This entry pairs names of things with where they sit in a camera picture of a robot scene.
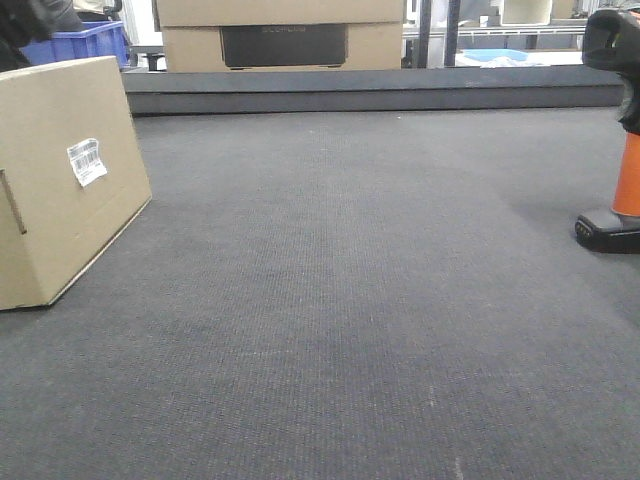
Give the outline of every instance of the white container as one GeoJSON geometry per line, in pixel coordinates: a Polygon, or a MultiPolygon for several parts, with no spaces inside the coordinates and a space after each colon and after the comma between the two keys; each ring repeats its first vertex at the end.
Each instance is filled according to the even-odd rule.
{"type": "Polygon", "coordinates": [[[503,26],[549,25],[553,0],[502,0],[500,23],[503,26]]]}

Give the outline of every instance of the cardboard box on shelf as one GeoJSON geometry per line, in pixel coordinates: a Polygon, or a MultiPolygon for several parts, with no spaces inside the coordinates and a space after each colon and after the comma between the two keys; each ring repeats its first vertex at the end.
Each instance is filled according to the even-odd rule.
{"type": "Polygon", "coordinates": [[[402,22],[403,0],[157,0],[162,27],[402,22]]]}
{"type": "Polygon", "coordinates": [[[49,305],[151,198],[114,57],[0,74],[0,310],[49,305]]]}
{"type": "Polygon", "coordinates": [[[247,27],[165,28],[168,71],[394,70],[401,66],[402,23],[248,28],[253,31],[242,31],[247,27]],[[230,35],[235,28],[240,30],[236,39],[230,35]],[[325,40],[318,41],[322,35],[325,40]],[[270,43],[267,37],[276,38],[270,43]]]}

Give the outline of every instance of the white wall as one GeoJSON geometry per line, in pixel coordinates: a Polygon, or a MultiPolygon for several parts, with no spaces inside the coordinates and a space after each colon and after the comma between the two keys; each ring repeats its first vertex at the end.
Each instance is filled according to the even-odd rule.
{"type": "Polygon", "coordinates": [[[162,34],[153,26],[151,0],[124,0],[122,12],[129,37],[134,44],[162,45],[162,34]]]}

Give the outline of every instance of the blue plastic crate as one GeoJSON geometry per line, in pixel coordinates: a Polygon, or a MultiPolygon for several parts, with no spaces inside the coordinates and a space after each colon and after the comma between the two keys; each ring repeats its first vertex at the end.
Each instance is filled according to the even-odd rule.
{"type": "Polygon", "coordinates": [[[33,65],[106,55],[115,55],[120,67],[128,64],[122,22],[84,25],[87,29],[82,32],[58,32],[46,42],[32,42],[22,48],[22,53],[33,65]]]}
{"type": "Polygon", "coordinates": [[[507,57],[512,60],[524,61],[529,54],[520,50],[509,50],[507,48],[474,48],[462,51],[464,56],[479,62],[488,62],[498,57],[507,57]]]}

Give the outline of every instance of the cardboard box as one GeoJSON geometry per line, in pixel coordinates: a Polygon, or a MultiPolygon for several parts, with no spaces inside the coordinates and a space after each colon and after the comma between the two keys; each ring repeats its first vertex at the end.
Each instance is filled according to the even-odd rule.
{"type": "MultiPolygon", "coordinates": [[[[264,28],[304,27],[287,25],[264,28]]],[[[163,38],[168,71],[228,72],[237,69],[239,65],[230,64],[229,57],[225,58],[222,40],[224,28],[165,28],[163,38]]],[[[402,23],[349,24],[345,26],[345,31],[343,63],[251,66],[243,71],[305,71],[326,70],[327,67],[337,70],[393,70],[401,67],[402,23]]]]}
{"type": "Polygon", "coordinates": [[[147,204],[149,181],[114,57],[2,73],[0,98],[0,310],[48,305],[147,204]]]}
{"type": "Polygon", "coordinates": [[[404,20],[404,0],[157,0],[162,27],[383,23],[404,20]]]}
{"type": "Polygon", "coordinates": [[[575,0],[553,0],[551,18],[571,18],[575,3],[575,0]]]}
{"type": "Polygon", "coordinates": [[[503,26],[548,25],[553,0],[502,0],[499,6],[503,26]]]}

